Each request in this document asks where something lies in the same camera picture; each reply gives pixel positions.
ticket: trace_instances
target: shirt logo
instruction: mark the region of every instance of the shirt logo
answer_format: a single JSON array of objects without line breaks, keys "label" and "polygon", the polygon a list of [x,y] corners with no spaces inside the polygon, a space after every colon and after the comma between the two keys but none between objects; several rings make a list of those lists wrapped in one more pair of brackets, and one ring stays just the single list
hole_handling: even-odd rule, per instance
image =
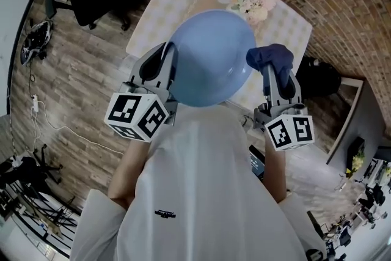
[{"label": "shirt logo", "polygon": [[155,214],[160,215],[164,219],[174,218],[177,216],[173,212],[168,212],[168,211],[163,211],[163,210],[155,211]]}]

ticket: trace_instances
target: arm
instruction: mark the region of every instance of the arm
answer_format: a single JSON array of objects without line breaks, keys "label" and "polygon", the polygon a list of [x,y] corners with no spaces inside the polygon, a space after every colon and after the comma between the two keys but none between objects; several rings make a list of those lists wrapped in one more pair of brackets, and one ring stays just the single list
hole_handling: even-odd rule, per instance
[{"label": "arm", "polygon": [[265,133],[265,173],[263,184],[274,200],[279,203],[287,197],[287,180],[285,178],[285,152],[275,151],[270,137]]},{"label": "arm", "polygon": [[148,160],[150,143],[131,141],[111,180],[108,198],[125,210],[135,197],[136,182]]}]

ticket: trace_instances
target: blue cloth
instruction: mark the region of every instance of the blue cloth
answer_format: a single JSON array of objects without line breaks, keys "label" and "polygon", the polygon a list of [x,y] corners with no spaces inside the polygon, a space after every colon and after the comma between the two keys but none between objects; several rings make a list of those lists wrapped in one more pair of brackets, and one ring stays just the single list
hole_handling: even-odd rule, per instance
[{"label": "blue cloth", "polygon": [[262,75],[265,65],[272,63],[281,86],[287,86],[289,73],[293,68],[293,53],[284,45],[273,43],[266,47],[249,49],[246,60],[250,67],[260,71]]}]

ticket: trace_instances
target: white t-shirt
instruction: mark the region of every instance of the white t-shirt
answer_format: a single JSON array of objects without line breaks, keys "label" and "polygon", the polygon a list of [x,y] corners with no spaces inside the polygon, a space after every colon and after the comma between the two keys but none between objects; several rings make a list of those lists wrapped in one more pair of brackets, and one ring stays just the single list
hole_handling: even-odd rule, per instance
[{"label": "white t-shirt", "polygon": [[71,260],[307,260],[326,247],[298,197],[277,204],[222,106],[178,111],[150,148],[128,211],[91,190]]}]

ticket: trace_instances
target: phone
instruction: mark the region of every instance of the phone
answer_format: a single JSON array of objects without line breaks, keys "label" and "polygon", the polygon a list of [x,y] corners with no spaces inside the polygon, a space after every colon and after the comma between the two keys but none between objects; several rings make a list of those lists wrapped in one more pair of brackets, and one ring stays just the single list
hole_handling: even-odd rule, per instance
[{"label": "phone", "polygon": [[261,181],[263,180],[263,172],[265,170],[265,156],[253,145],[249,147],[251,157],[252,172]]}]

